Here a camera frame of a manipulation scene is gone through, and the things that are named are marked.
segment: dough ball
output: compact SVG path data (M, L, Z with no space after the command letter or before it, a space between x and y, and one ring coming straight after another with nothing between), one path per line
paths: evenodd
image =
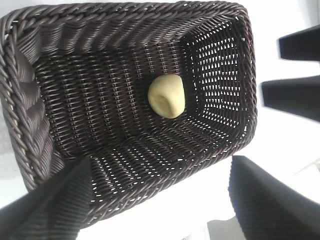
M174 119L185 110L185 91L181 77L166 74L157 77L150 85L148 100L152 109L162 117Z

